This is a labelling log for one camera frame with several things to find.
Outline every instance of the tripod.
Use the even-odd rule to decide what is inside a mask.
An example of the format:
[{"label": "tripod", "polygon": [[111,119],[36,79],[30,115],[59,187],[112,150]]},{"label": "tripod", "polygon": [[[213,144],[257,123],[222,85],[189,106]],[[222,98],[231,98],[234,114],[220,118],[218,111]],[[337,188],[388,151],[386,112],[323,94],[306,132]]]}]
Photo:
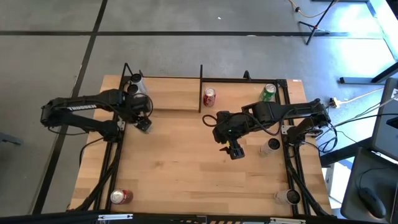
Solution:
[{"label": "tripod", "polygon": [[313,25],[311,25],[311,24],[307,24],[306,22],[302,22],[302,21],[299,21],[299,22],[298,22],[299,24],[303,24],[303,25],[306,25],[306,26],[312,28],[310,37],[308,38],[307,43],[305,43],[306,45],[308,45],[308,44],[310,43],[311,38],[312,38],[312,37],[314,36],[314,34],[315,34],[315,31],[321,30],[321,29],[318,28],[319,23],[321,23],[322,19],[324,18],[324,16],[326,15],[326,13],[329,11],[329,9],[332,7],[332,5],[335,3],[335,1],[336,1],[336,0],[331,0],[330,5],[329,5],[328,8],[325,10],[325,12],[322,14],[321,18],[319,19],[319,21],[317,22],[317,24],[316,24],[315,26],[313,26]]}]

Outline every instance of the wooden tabletop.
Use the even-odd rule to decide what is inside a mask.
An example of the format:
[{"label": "wooden tabletop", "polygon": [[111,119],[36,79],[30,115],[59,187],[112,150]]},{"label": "wooden tabletop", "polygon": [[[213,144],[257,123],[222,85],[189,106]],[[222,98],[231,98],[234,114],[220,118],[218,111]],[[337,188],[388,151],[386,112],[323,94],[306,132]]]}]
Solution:
[{"label": "wooden tabletop", "polygon": [[[203,83],[203,90],[207,87],[216,90],[216,102],[211,108],[202,105],[198,113],[200,83],[196,81],[145,78],[155,105],[150,117],[152,126],[149,134],[131,124],[127,126],[116,181],[116,188],[132,190],[134,199],[127,205],[112,205],[111,210],[292,216],[290,206],[279,205],[273,198],[276,192],[288,189],[282,149],[269,157],[258,153],[271,136],[259,131],[239,139],[246,156],[232,161],[227,153],[219,151],[224,146],[214,141],[212,128],[201,120],[204,114],[215,116],[220,110],[241,111],[242,106],[258,100],[264,84]],[[118,88],[119,82],[119,75],[107,75],[101,91]],[[288,80],[288,87],[291,103],[306,102],[300,80]],[[112,113],[95,111],[94,119],[111,118]],[[277,125],[270,130],[275,132]],[[99,137],[98,133],[90,133],[88,142]],[[85,149],[70,208],[79,206],[96,185],[105,146],[105,142],[97,142]],[[331,213],[317,150],[302,146],[300,154],[308,189],[323,209]]]}]

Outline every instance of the white cable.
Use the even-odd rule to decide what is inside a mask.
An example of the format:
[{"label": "white cable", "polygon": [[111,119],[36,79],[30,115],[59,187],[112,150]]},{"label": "white cable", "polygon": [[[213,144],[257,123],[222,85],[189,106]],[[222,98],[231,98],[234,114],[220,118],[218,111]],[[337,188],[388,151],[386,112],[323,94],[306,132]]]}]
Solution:
[{"label": "white cable", "polygon": [[383,88],[384,88],[384,87],[378,88],[378,89],[375,89],[375,90],[372,90],[372,91],[370,91],[370,92],[367,92],[367,93],[365,93],[365,94],[362,94],[362,95],[360,95],[360,96],[357,96],[357,97],[355,97],[355,98],[353,98],[353,99],[350,99],[350,100],[347,100],[347,101],[340,101],[340,100],[337,100],[336,97],[333,97],[333,100],[335,101],[336,108],[339,108],[340,105],[342,105],[342,104],[351,103],[351,102],[354,101],[354,100],[357,100],[357,99],[362,98],[362,97],[364,97],[364,96],[368,96],[369,94],[374,93],[374,92],[379,91],[379,90],[382,90]]},{"label": "white cable", "polygon": [[367,96],[367,95],[369,95],[369,94],[371,94],[371,93],[374,93],[375,91],[382,90],[383,88],[384,88],[384,87],[381,87],[381,88],[372,90],[372,91],[367,92],[367,93],[365,93],[365,94],[363,94],[363,95],[361,95],[361,96],[357,96],[357,97],[355,97],[355,98],[353,98],[353,99],[350,99],[350,100],[347,100],[347,101],[341,101],[340,103],[341,103],[341,104],[343,104],[343,103],[351,103],[351,102],[354,101],[354,100],[357,100],[357,99],[359,99],[359,98],[362,98],[362,97],[364,97],[364,96]]}]

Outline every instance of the black clamp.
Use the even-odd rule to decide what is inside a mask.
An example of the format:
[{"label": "black clamp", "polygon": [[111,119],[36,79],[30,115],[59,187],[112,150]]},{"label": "black clamp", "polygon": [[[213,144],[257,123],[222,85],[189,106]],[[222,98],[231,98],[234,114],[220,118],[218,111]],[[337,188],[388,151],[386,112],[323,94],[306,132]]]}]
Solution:
[{"label": "black clamp", "polygon": [[245,79],[247,79],[249,82],[251,82],[251,77],[250,77],[249,71],[247,71],[247,70],[244,71],[243,78],[245,78]]}]

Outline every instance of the black floor stripe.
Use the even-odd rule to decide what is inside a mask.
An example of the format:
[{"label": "black floor stripe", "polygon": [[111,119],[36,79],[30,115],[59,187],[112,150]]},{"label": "black floor stripe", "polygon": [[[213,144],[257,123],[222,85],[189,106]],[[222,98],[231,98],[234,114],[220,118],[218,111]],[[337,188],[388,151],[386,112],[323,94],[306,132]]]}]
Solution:
[{"label": "black floor stripe", "polygon": [[[102,21],[107,3],[108,3],[108,0],[102,1],[101,7],[98,12],[97,20],[95,21],[93,32],[98,32],[98,29],[100,28],[101,21]],[[87,49],[86,49],[85,55],[83,57],[83,61],[81,63],[81,68],[80,68],[75,86],[73,87],[71,97],[76,97],[79,95],[81,84],[83,83],[87,65],[90,60],[91,52],[93,51],[95,39],[96,39],[96,35],[92,35],[90,37],[90,40],[88,41]],[[48,194],[50,186],[51,186],[51,181],[52,181],[52,178],[53,178],[53,175],[55,172],[55,168],[57,167],[57,162],[58,162],[58,159],[61,154],[62,146],[65,141],[65,134],[67,133],[67,131],[68,131],[68,126],[63,125],[60,129],[60,134],[57,136],[57,139],[55,140],[55,144],[54,144],[54,147],[52,150],[49,166],[47,167],[47,170],[46,170],[39,194],[37,196],[37,200],[34,205],[32,214],[42,213],[45,199],[47,197],[47,194]]]},{"label": "black floor stripe", "polygon": [[[0,36],[258,36],[308,37],[310,32],[250,32],[250,31],[23,31],[3,30]],[[380,33],[316,32],[315,37],[347,37],[353,39],[383,39]]]},{"label": "black floor stripe", "polygon": [[67,31],[67,30],[54,30],[54,31],[29,31],[29,30],[0,30],[2,35],[33,35],[33,36],[83,36],[93,35],[92,31]]}]

